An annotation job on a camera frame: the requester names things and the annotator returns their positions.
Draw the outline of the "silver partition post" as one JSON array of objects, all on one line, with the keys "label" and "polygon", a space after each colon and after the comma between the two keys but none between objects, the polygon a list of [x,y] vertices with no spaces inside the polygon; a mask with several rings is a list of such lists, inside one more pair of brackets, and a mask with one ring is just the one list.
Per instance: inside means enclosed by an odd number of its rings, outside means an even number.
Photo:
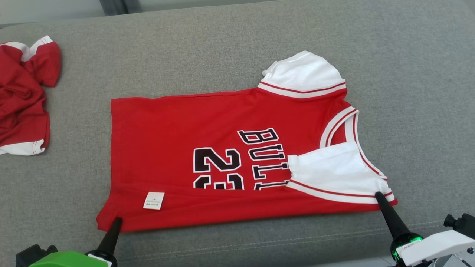
[{"label": "silver partition post", "polygon": [[142,13],[139,0],[99,0],[105,16]]}]

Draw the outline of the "red shorts with white stripes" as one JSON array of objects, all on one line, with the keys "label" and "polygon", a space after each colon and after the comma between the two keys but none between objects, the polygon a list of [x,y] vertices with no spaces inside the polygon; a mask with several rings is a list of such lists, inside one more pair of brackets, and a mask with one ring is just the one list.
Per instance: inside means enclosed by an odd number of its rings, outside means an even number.
[{"label": "red shorts with white stripes", "polygon": [[56,86],[61,51],[49,36],[31,47],[0,44],[0,155],[31,156],[49,145],[50,117],[44,87]]}]

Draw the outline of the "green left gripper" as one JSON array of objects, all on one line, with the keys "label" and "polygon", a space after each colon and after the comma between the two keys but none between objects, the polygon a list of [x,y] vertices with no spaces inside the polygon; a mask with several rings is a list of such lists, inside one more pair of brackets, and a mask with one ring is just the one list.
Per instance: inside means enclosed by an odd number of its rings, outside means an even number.
[{"label": "green left gripper", "polygon": [[80,254],[74,251],[61,251],[51,253],[42,259],[32,263],[29,267],[118,267],[113,259],[117,246],[118,237],[121,231],[123,219],[116,217],[104,238],[97,247],[96,256]]}]

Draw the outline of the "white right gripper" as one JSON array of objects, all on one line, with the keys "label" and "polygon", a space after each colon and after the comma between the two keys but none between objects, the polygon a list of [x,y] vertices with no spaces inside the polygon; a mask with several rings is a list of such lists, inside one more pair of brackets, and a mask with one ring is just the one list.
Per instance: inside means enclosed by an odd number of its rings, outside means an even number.
[{"label": "white right gripper", "polygon": [[376,192],[375,198],[393,238],[390,253],[397,263],[397,267],[429,267],[433,261],[440,257],[475,247],[475,231],[448,230],[427,238],[409,232],[383,193]]}]

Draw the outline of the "red Bulls 23 jersey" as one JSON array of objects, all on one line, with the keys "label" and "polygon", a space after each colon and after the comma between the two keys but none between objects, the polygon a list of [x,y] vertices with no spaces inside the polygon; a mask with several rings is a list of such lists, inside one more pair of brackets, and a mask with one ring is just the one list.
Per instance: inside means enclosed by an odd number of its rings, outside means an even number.
[{"label": "red Bulls 23 jersey", "polygon": [[309,51],[255,88],[111,101],[110,194],[123,232],[379,210],[398,203],[358,141],[339,71]]}]

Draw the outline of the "grey fabric sofa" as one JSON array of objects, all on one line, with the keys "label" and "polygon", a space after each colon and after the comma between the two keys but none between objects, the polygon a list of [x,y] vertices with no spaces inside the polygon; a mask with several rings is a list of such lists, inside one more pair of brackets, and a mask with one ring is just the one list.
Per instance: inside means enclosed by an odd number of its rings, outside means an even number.
[{"label": "grey fabric sofa", "polygon": [[347,81],[358,135],[387,175],[408,227],[475,216],[475,14],[463,0],[282,0],[0,29],[49,35],[62,74],[46,89],[51,139],[0,156],[0,267],[34,244],[88,252],[104,233],[110,100],[242,90],[274,61],[312,51]]}]

